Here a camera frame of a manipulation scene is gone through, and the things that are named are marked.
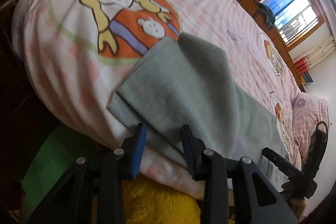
yellow plush toy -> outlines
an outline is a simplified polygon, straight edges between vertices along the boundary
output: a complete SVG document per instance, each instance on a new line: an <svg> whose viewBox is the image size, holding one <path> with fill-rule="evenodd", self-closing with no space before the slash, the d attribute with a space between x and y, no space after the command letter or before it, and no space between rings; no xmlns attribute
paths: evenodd
<svg viewBox="0 0 336 224"><path fill-rule="evenodd" d="M123 181L127 224L199 224L200 208L189 195L139 174Z"/></svg>

cartoon print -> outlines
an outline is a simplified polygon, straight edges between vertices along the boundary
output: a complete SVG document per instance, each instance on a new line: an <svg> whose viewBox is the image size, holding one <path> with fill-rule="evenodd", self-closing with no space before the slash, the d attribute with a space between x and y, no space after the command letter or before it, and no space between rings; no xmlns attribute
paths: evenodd
<svg viewBox="0 0 336 224"><path fill-rule="evenodd" d="M276 93L273 91L270 93L271 103L274 106L274 112L277 116L277 127L280 133L280 136L282 137L283 143L286 146L286 150L289 154L289 126L288 122L286 120L285 114L281 108L281 102L280 99L277 97Z"/></svg>
<svg viewBox="0 0 336 224"><path fill-rule="evenodd" d="M305 106L306 101L302 98L297 99L293 108L293 118L302 110L302 108Z"/></svg>
<svg viewBox="0 0 336 224"><path fill-rule="evenodd" d="M260 40L263 42L267 59L270 61L270 65L273 69L275 75L280 76L283 72L283 65L281 62L281 58L273 46L268 41L268 38L264 34L260 34Z"/></svg>
<svg viewBox="0 0 336 224"><path fill-rule="evenodd" d="M164 27L159 22L154 21L152 18L149 17L147 20L139 18L138 23L142 26L145 34L159 39L165 37L166 32Z"/></svg>
<svg viewBox="0 0 336 224"><path fill-rule="evenodd" d="M37 7L41 0L29 0L27 11L24 16L20 19L20 26L24 28L29 21L29 18L33 18L37 12Z"/></svg>
<svg viewBox="0 0 336 224"><path fill-rule="evenodd" d="M162 38L162 28L174 40L179 36L178 16L165 0L79 2L92 10L98 29L97 50L103 57L140 57ZM152 27L160 33L152 33Z"/></svg>
<svg viewBox="0 0 336 224"><path fill-rule="evenodd" d="M226 31L227 31L228 35L231 37L231 39L232 39L234 42L237 42L237 41L238 41L237 38L236 38L236 36L235 36L233 33L231 33L228 29L227 29Z"/></svg>

pink checkered pillow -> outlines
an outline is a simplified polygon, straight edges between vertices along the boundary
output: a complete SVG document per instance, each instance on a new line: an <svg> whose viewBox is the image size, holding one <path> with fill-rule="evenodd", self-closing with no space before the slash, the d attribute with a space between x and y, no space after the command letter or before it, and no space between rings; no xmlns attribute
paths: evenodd
<svg viewBox="0 0 336 224"><path fill-rule="evenodd" d="M300 92L293 104L293 134L294 142L299 146L302 164L307 159L310 138L319 122L325 122L329 129L331 123L327 101Z"/></svg>

gray cloth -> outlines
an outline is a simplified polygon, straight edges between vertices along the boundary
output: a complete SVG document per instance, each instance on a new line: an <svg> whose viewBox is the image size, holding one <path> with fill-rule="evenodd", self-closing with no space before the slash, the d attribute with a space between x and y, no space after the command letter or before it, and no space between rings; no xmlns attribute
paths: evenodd
<svg viewBox="0 0 336 224"><path fill-rule="evenodd" d="M180 129L222 156L249 156L281 190L283 175L261 151L269 147L288 157L277 118L232 80L226 53L182 33L152 47L117 88L108 105L127 128L147 124L147 144L186 165Z"/></svg>
<svg viewBox="0 0 336 224"><path fill-rule="evenodd" d="M259 7L259 10L253 15L253 18L256 18L257 15L262 14L265 19L266 27L271 30L275 23L275 14L273 13L272 9L265 4L260 2L255 2L255 4Z"/></svg>

pink blanket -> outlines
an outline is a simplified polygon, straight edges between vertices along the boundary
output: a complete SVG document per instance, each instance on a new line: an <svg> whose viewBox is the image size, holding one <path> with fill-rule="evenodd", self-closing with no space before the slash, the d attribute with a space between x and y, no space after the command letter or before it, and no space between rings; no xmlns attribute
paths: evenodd
<svg viewBox="0 0 336 224"><path fill-rule="evenodd" d="M277 116L292 160L292 103L299 89L272 41L236 0L20 0L12 29L14 48L43 103L110 148L130 135L106 108L114 89L162 37L197 35L226 51L235 82ZM203 196L203 183L148 146L140 170Z"/></svg>

